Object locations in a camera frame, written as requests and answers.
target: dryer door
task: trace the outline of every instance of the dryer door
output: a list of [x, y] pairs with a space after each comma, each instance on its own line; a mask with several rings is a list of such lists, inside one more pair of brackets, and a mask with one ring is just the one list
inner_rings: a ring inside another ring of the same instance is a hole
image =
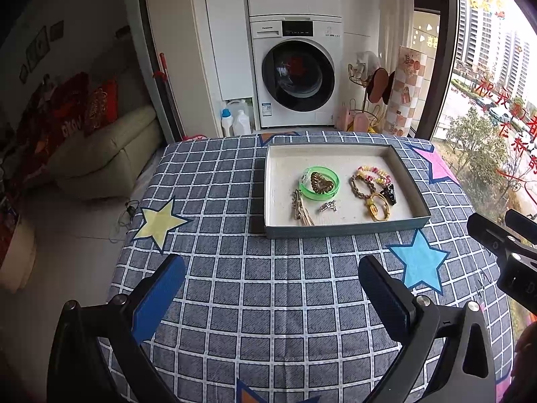
[[263, 59], [262, 77], [273, 98], [297, 112], [319, 109], [334, 92], [332, 64], [305, 41], [284, 41], [272, 48]]

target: beige sofa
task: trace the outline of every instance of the beige sofa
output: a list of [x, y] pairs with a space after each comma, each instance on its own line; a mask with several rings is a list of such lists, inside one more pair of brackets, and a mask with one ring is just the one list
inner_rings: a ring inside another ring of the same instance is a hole
[[79, 131], [67, 138], [47, 165], [58, 186], [81, 200], [130, 196], [144, 165], [163, 144], [130, 37], [95, 60], [90, 89], [114, 77], [119, 118], [90, 136]]

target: checkered mat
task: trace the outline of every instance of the checkered mat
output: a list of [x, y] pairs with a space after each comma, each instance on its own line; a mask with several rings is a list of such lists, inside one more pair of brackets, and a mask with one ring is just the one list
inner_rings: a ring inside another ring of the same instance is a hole
[[[442, 293], [418, 285], [440, 305], [473, 299], [484, 307], [498, 382], [513, 356], [507, 297], [495, 287], [495, 258], [471, 239], [473, 210], [450, 181], [429, 184], [428, 164], [408, 144], [428, 141], [381, 135], [314, 132], [275, 136], [277, 142], [391, 144], [431, 210], [422, 229], [431, 247], [450, 252], [440, 267]], [[358, 262], [374, 254], [393, 277], [403, 265], [388, 245], [410, 244], [414, 230], [317, 239], [264, 236], [263, 181], [270, 138], [248, 136], [167, 147], [142, 207], [192, 222], [168, 234], [164, 254], [184, 257], [186, 281], [150, 341], [142, 343], [167, 385], [185, 402], [235, 401], [237, 380], [270, 403], [319, 396], [320, 403], [359, 402], [400, 346], [393, 342], [362, 292]], [[162, 263], [151, 239], [132, 241], [143, 224], [138, 212], [117, 263], [110, 297], [130, 292]], [[101, 346], [121, 393], [135, 401], [108, 341]], [[422, 395], [437, 363], [436, 340], [410, 396]]]

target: slipper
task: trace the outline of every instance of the slipper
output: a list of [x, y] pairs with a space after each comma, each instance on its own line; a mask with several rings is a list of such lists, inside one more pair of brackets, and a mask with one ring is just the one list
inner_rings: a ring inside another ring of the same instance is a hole
[[394, 85], [394, 76], [395, 71], [390, 74], [390, 78], [388, 79], [388, 86], [386, 86], [386, 89], [382, 94], [382, 101], [384, 102], [384, 104], [388, 104], [388, 102], [390, 101], [391, 88]]
[[386, 86], [388, 86], [388, 81], [388, 71], [384, 68], [378, 68], [377, 71], [374, 72], [373, 77], [366, 88], [367, 98], [371, 103], [378, 103], [380, 101]]

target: curtain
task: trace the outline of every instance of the curtain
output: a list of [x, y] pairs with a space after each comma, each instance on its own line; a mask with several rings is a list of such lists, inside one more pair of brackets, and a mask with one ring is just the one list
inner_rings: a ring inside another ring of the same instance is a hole
[[379, 57], [391, 73], [397, 66], [399, 47], [412, 44], [414, 0], [380, 0]]

